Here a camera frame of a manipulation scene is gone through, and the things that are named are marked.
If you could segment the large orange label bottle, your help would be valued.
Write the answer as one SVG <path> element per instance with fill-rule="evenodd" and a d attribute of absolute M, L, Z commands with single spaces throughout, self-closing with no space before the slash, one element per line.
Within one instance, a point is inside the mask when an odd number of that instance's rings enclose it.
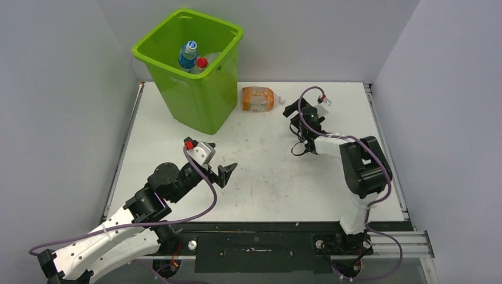
<path fill-rule="evenodd" d="M 241 88 L 240 102 L 241 109 L 245 112 L 268 112 L 285 103 L 272 89 L 262 86 Z"/>

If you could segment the red label Nongfu bottle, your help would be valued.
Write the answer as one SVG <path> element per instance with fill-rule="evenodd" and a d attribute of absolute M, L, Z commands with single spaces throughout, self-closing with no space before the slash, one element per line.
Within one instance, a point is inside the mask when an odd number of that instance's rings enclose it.
<path fill-rule="evenodd" d="M 218 58 L 219 52 L 209 53 L 204 56 L 199 56 L 195 62 L 193 68 L 191 68 L 190 73 L 194 75 L 201 74 L 203 71 L 207 70 L 209 65 Z"/>

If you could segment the blue label clear bottle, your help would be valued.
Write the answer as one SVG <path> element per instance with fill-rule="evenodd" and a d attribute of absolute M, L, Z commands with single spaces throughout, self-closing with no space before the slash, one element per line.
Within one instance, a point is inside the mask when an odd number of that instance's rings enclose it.
<path fill-rule="evenodd" d="M 182 70 L 189 72 L 196 65 L 197 58 L 198 45 L 195 41 L 190 40 L 181 47 L 178 64 Z"/>

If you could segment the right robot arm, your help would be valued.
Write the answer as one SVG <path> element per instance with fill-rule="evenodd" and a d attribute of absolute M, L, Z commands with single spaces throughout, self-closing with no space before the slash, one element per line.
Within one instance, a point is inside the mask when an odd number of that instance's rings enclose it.
<path fill-rule="evenodd" d="M 389 169 L 378 140 L 373 136 L 361 139 L 363 147 L 356 141 L 341 139 L 341 135 L 330 134 L 321 129 L 325 115 L 332 103 L 325 96 L 317 99 L 317 105 L 309 104 L 304 98 L 285 107 L 283 116 L 290 119 L 289 129 L 295 134 L 305 150 L 303 154 L 320 154 L 339 159 L 347 188 L 350 190 L 352 204 L 340 218 L 342 233 L 335 236 L 335 246 L 342 253 L 350 253 L 359 244 L 356 234 L 366 230 L 366 213 L 369 204 L 377 199 L 387 187 L 384 170 L 368 153 L 374 153 Z"/>

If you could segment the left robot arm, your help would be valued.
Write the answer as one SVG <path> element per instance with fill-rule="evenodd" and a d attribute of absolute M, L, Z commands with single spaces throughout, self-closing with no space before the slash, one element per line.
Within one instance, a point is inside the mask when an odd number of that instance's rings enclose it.
<path fill-rule="evenodd" d="M 209 184 L 226 186 L 237 163 L 210 166 L 195 162 L 178 168 L 162 163 L 148 177 L 143 188 L 81 240 L 70 240 L 58 250 L 46 249 L 37 256 L 47 283 L 95 283 L 109 272 L 149 254 L 167 255 L 176 249 L 172 222 L 163 218 L 176 203 L 204 178 Z"/>

